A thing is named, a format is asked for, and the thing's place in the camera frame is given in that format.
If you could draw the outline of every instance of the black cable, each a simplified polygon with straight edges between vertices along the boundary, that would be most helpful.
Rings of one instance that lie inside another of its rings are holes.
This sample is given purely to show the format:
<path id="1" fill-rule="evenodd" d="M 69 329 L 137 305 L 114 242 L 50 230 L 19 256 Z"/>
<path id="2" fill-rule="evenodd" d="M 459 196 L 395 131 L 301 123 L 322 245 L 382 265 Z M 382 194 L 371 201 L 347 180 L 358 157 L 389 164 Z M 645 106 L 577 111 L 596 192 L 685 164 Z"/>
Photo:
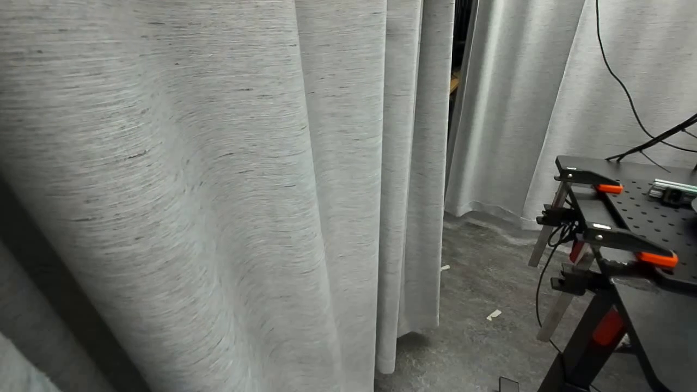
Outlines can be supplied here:
<path id="1" fill-rule="evenodd" d="M 612 70 L 612 65 L 609 65 L 609 60 L 608 60 L 608 51 L 606 51 L 602 37 L 601 37 L 601 4 L 599 4 L 599 0 L 595 0 L 595 37 L 596 37 L 596 45 L 599 45 L 599 49 L 601 49 L 601 57 L 602 57 L 602 62 L 606 62 L 609 77 L 618 82 L 618 86 L 621 86 L 621 90 L 624 92 L 624 95 L 626 95 L 626 103 L 630 103 L 630 108 L 631 108 L 631 114 L 634 114 L 634 120 L 635 120 L 637 128 L 640 128 L 646 138 L 652 139 L 656 134 L 646 131 L 645 121 L 640 120 L 640 115 L 637 115 L 637 111 L 635 111 L 634 97 L 631 97 L 631 93 L 630 93 L 630 86 L 618 78 L 618 74 Z M 670 142 L 660 142 L 660 143 L 670 146 L 670 147 L 675 147 L 675 151 L 684 151 L 684 153 L 697 153 L 694 147 L 675 146 L 675 143 L 670 143 Z"/>
<path id="2" fill-rule="evenodd" d="M 640 151 L 640 154 L 643 154 L 646 161 L 650 161 L 656 167 L 661 167 L 664 171 L 670 171 L 670 169 L 667 169 L 661 164 L 652 161 L 646 153 Z"/>
<path id="3" fill-rule="evenodd" d="M 547 273 L 552 254 L 557 252 L 559 244 L 573 240 L 575 230 L 577 230 L 577 225 L 571 222 L 571 225 L 564 225 L 564 227 L 556 227 L 556 229 L 548 233 L 548 238 L 547 238 L 547 244 L 548 244 L 550 247 L 548 247 L 548 254 L 547 254 L 545 265 L 542 265 L 542 269 L 539 269 L 538 287 L 536 287 L 536 320 L 538 320 L 538 326 L 542 326 L 542 318 L 539 318 L 539 292 L 542 292 L 545 273 Z M 552 347 L 552 351 L 557 352 L 561 373 L 564 373 L 564 377 L 566 377 L 569 371 L 566 371 L 566 362 L 564 362 L 564 351 L 561 351 L 550 338 L 548 338 L 547 341 L 548 341 L 548 344 Z"/>
<path id="4" fill-rule="evenodd" d="M 697 114 L 693 114 L 687 120 L 684 120 L 684 121 L 675 123 L 673 128 L 661 131 L 661 132 L 660 132 L 660 134 L 656 134 L 652 139 L 643 142 L 643 143 L 637 143 L 637 146 L 634 146 L 634 147 L 630 147 L 630 151 L 624 151 L 624 153 L 612 154 L 612 157 L 608 157 L 606 161 L 621 164 L 624 157 L 630 157 L 630 154 L 634 154 L 634 153 L 643 153 L 643 151 L 646 151 L 646 147 L 650 147 L 650 146 L 656 146 L 656 143 L 660 143 L 660 142 L 669 139 L 670 134 L 675 134 L 675 132 L 681 132 L 681 131 L 691 128 L 693 123 L 697 123 Z"/>

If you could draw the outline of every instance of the orange clamp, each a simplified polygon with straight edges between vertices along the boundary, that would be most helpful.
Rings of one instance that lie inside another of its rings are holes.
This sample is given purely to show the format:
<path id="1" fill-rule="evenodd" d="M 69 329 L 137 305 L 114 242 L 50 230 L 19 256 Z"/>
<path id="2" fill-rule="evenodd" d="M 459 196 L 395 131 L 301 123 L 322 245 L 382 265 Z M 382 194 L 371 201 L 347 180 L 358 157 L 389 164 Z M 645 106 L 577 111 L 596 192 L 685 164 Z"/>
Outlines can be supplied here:
<path id="1" fill-rule="evenodd" d="M 601 194 L 621 194 L 624 187 L 621 183 L 599 183 L 596 192 Z"/>
<path id="2" fill-rule="evenodd" d="M 643 263 L 667 267 L 667 269 L 675 269 L 675 265 L 680 261 L 675 252 L 673 254 L 637 252 L 635 259 Z"/>

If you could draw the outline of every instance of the sheer curtain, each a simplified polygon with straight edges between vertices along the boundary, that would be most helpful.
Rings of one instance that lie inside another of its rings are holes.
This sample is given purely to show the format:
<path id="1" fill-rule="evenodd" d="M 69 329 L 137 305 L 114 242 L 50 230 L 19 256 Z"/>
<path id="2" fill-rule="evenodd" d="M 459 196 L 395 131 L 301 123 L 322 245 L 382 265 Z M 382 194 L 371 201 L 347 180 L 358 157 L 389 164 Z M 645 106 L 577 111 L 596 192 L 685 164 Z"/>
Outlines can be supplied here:
<path id="1" fill-rule="evenodd" d="M 437 323 L 450 14 L 6 1 L 0 332 L 58 390 L 371 390 Z"/>
<path id="2" fill-rule="evenodd" d="M 650 132 L 697 111 L 697 4 L 601 4 L 601 37 Z M 489 212 L 536 227 L 552 192 L 552 159 L 608 157 L 646 138 L 609 78 L 595 34 L 595 1 L 478 1 L 447 184 L 454 215 Z M 675 143 L 697 147 L 687 134 Z M 657 146 L 661 166 L 694 166 L 694 154 Z"/>

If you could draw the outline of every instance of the white curtain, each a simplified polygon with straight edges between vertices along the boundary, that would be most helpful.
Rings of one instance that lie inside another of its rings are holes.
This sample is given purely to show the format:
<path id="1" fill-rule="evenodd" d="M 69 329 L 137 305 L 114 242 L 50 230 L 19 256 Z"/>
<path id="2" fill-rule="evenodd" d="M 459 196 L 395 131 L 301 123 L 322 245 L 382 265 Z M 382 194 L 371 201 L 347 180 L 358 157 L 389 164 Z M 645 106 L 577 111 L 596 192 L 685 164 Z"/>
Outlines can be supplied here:
<path id="1" fill-rule="evenodd" d="M 599 6 L 609 65 L 646 128 L 656 134 L 693 115 L 697 1 Z M 601 60 L 595 21 L 591 0 L 476 1 L 450 128 L 450 214 L 488 212 L 530 229 L 556 189 L 556 154 L 602 159 L 646 139 Z M 687 134 L 673 142 L 697 147 Z M 648 157 L 661 166 L 697 164 L 694 154 L 664 146 Z"/>
<path id="2" fill-rule="evenodd" d="M 149 390 L 371 390 L 393 340 L 436 326 L 450 18 L 2 4 L 2 180 Z M 110 390 L 15 244 L 0 314 L 37 310 L 0 332 L 57 387 Z"/>
<path id="3" fill-rule="evenodd" d="M 0 390 L 55 392 L 57 387 L 0 335 Z"/>

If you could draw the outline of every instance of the black metal frame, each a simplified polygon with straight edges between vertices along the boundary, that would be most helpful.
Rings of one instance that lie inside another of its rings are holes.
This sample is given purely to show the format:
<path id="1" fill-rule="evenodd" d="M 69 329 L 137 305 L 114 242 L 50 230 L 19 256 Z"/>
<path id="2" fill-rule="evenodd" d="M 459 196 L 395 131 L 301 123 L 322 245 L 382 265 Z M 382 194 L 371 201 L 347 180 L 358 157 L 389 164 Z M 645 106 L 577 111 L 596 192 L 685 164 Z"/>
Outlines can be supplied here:
<path id="1" fill-rule="evenodd" d="M 559 192 L 564 196 L 569 196 L 573 201 L 571 206 L 564 204 L 545 204 L 542 215 L 538 215 L 538 225 L 542 227 L 559 227 L 564 222 L 582 222 L 582 240 L 595 247 L 608 245 L 608 247 L 618 247 L 618 251 L 630 251 L 630 252 L 656 252 L 656 254 L 664 254 L 670 256 L 673 251 L 667 245 L 660 245 L 637 233 L 631 233 L 624 227 L 608 227 L 608 225 L 599 225 L 591 222 L 583 215 L 582 204 L 583 201 L 577 201 L 575 189 L 578 187 L 595 187 L 601 183 L 609 183 L 609 184 L 621 184 L 618 178 L 591 171 L 591 169 L 583 169 L 583 167 L 566 167 L 557 161 L 557 169 L 559 169 Z M 606 194 L 596 194 L 606 204 L 608 212 L 612 215 L 615 215 L 615 212 L 609 206 L 609 197 Z M 681 292 L 681 294 L 691 294 L 697 295 L 697 286 L 691 282 L 681 282 L 670 275 L 664 275 L 660 267 L 652 265 L 645 265 L 640 261 L 630 263 L 630 265 L 606 265 L 602 267 L 606 275 L 618 275 L 618 277 L 626 277 L 626 275 L 640 275 L 645 279 L 650 279 L 656 286 L 664 287 L 664 290 L 673 290 L 673 292 Z"/>
<path id="2" fill-rule="evenodd" d="M 608 347 L 599 347 L 591 340 L 591 332 L 614 305 L 615 294 L 612 290 L 599 290 L 595 294 L 564 352 L 550 364 L 539 392 L 578 392 L 591 385 L 622 335 L 618 332 L 615 341 Z"/>

